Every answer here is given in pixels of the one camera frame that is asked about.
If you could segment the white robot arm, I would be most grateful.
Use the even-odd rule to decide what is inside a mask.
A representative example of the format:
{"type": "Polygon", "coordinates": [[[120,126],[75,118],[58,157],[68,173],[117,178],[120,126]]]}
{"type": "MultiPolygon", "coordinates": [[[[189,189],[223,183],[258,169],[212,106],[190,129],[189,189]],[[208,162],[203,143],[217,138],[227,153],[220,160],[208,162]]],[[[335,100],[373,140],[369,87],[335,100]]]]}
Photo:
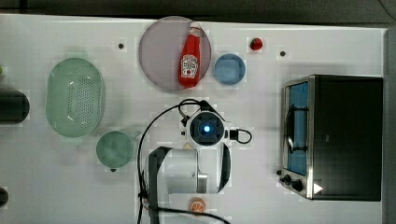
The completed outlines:
{"type": "Polygon", "coordinates": [[[150,224],[208,224],[169,210],[172,194],[217,194],[231,175],[227,122],[212,111],[195,113],[186,124],[191,147],[157,147],[146,160],[150,224]]]}

